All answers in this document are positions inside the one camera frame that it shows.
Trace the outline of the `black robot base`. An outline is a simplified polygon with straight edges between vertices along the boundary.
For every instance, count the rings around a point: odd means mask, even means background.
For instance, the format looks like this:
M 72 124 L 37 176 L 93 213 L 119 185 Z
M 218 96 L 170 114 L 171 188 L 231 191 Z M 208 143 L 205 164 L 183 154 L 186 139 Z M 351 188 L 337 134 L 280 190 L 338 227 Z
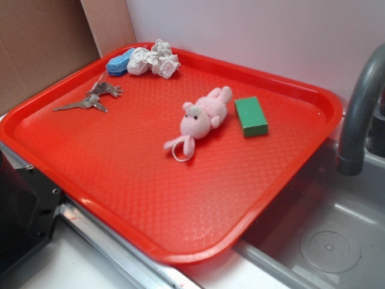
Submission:
M 1 277 L 45 247 L 62 189 L 38 169 L 15 169 L 1 153 Z

